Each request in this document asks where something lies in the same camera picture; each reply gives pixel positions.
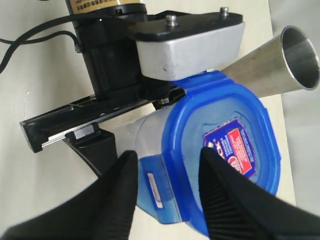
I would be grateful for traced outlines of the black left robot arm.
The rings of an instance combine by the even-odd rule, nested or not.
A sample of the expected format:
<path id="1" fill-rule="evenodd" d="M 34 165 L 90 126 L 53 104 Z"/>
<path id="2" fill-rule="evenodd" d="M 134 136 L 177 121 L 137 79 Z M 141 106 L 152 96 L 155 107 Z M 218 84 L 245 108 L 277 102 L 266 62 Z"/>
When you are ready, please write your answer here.
<path id="1" fill-rule="evenodd" d="M 117 160 L 115 136 L 99 123 L 146 104 L 178 101 L 179 81 L 234 59 L 241 14 L 221 8 L 148 14 L 139 0 L 68 0 L 66 6 L 94 94 L 20 122 L 34 153 L 63 140 L 97 175 Z"/>

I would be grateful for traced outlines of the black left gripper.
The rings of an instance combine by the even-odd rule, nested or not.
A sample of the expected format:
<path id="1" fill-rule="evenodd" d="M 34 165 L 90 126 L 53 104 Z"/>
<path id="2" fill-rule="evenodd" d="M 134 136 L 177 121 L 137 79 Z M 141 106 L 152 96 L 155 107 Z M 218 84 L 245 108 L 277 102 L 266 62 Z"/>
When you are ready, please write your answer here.
<path id="1" fill-rule="evenodd" d="M 64 143 L 97 177 L 118 159 L 115 135 L 99 126 L 84 133 L 74 130 L 166 99 L 173 89 L 174 81 L 142 75 L 136 42 L 165 42 L 243 22 L 243 16 L 234 12 L 148 14 L 144 9 L 114 9 L 101 13 L 99 19 L 74 23 L 94 94 L 20 123 L 34 153 L 65 135 Z"/>

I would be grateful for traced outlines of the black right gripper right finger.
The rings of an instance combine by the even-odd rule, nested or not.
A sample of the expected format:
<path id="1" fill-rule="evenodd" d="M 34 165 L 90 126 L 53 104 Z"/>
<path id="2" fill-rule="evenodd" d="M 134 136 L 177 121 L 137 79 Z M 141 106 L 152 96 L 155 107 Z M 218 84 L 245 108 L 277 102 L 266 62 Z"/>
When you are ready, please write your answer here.
<path id="1" fill-rule="evenodd" d="M 270 194 L 212 148 L 200 152 L 198 186 L 211 240 L 318 240 L 320 218 Z"/>

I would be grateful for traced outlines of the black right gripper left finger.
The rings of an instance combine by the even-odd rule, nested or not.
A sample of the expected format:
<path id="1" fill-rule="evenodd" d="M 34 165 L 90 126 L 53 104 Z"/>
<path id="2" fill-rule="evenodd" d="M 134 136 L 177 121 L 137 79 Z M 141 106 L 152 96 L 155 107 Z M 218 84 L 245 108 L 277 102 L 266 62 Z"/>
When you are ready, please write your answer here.
<path id="1" fill-rule="evenodd" d="M 2 240 L 127 240 L 138 197 L 138 156 L 125 151 L 93 184 L 60 206 L 9 227 Z"/>

